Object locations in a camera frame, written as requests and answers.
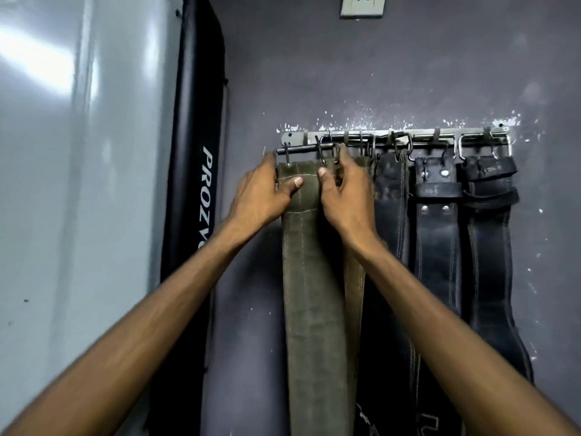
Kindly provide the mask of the black riveted weightlifting belt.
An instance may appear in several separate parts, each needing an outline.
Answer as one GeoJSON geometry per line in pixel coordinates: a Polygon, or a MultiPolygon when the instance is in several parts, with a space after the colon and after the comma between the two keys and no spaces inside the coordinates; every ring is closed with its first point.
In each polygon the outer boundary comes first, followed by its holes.
{"type": "MultiPolygon", "coordinates": [[[[416,278],[454,314],[461,315],[460,229],[454,154],[416,157],[411,201],[415,205],[416,278]]],[[[440,388],[422,355],[414,349],[411,396],[417,436],[462,436],[462,420],[440,388]]]]}

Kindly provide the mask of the person's left forearm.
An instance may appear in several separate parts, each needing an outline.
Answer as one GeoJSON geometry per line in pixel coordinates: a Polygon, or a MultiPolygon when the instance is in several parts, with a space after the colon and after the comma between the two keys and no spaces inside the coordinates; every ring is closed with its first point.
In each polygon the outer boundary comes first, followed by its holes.
{"type": "Polygon", "coordinates": [[[265,222],[230,216],[153,293],[101,336],[0,436],[112,436],[235,254],[265,222]]]}

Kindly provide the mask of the black stitched weightlifting belt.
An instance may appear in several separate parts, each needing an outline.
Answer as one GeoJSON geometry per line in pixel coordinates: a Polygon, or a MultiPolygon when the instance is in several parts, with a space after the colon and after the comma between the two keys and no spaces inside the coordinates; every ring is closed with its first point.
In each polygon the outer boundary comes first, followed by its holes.
{"type": "Polygon", "coordinates": [[[397,318],[397,296],[409,276],[409,168],[394,152],[378,156],[374,170],[375,227],[386,253],[374,254],[364,287],[357,435],[415,436],[411,393],[414,347],[397,318]]]}

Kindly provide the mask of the person's right forearm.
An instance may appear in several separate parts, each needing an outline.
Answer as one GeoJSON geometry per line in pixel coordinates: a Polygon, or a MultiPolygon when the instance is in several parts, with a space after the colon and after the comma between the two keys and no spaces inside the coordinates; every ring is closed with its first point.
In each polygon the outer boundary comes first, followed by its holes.
{"type": "MultiPolygon", "coordinates": [[[[358,258],[371,276],[374,254],[358,258]]],[[[397,318],[470,436],[581,436],[571,419],[520,375],[411,273],[397,318]]]]}

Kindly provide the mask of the white wall socket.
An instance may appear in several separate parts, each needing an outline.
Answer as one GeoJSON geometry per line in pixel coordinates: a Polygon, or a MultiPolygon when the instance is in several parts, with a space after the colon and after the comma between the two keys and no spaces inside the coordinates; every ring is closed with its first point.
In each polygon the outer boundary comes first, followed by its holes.
{"type": "Polygon", "coordinates": [[[342,0],[341,19],[382,18],[385,0],[342,0]]]}

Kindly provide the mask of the black wide weightlifting belt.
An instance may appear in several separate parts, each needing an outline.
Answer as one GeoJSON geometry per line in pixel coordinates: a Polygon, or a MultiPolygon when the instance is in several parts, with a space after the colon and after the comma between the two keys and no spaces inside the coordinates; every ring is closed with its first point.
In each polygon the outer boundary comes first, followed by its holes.
{"type": "Polygon", "coordinates": [[[512,206],[519,203],[513,183],[517,171],[510,156],[468,156],[460,165],[463,233],[470,252],[465,318],[471,329],[533,384],[532,361],[512,310],[509,224],[512,206]]]}

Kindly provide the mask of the person's right hand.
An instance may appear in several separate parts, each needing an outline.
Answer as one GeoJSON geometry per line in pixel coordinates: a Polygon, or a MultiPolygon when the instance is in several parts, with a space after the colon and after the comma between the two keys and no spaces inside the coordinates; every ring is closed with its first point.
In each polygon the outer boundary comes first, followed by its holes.
{"type": "Polygon", "coordinates": [[[343,243],[361,259],[369,259],[382,248],[375,228],[374,200],[371,180],[345,144],[339,146],[338,201],[323,213],[343,243]]]}

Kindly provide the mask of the metal wall hook rack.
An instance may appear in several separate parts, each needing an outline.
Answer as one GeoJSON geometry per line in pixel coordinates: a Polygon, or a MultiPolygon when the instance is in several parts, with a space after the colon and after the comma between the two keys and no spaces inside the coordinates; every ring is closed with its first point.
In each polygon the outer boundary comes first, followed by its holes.
{"type": "Polygon", "coordinates": [[[335,144],[345,144],[360,155],[373,156],[377,151],[405,151],[412,158],[415,150],[453,150],[454,156],[512,156],[510,129],[501,125],[479,128],[432,128],[405,130],[288,130],[281,136],[281,146],[275,155],[290,163],[291,154],[315,153],[320,157],[331,152],[335,144]]]}

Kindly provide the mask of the black padded bench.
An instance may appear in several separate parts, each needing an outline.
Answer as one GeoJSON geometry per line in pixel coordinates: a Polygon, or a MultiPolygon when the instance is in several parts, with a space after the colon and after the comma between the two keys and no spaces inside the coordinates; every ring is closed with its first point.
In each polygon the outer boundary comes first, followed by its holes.
{"type": "MultiPolygon", "coordinates": [[[[225,45],[210,0],[184,0],[161,259],[165,280],[214,232],[226,100],[225,45]]],[[[206,298],[149,389],[148,436],[200,436],[206,298]]]]}

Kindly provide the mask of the olive green weightlifting belt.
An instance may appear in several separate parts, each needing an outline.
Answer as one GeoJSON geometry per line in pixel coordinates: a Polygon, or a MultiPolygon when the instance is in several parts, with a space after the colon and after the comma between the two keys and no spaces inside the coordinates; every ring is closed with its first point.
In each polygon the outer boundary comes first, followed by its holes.
{"type": "Polygon", "coordinates": [[[338,157],[278,165],[303,185],[281,217],[291,436],[353,436],[366,273],[321,208],[317,172],[338,157]]]}

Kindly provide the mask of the person's left hand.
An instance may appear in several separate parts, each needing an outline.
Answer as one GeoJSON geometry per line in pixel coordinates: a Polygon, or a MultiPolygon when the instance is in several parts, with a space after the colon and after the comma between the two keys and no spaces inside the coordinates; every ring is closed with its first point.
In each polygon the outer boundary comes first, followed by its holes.
{"type": "Polygon", "coordinates": [[[261,162],[240,181],[227,220],[247,235],[256,234],[278,219],[291,199],[278,199],[277,170],[273,153],[265,153],[261,162]]]}

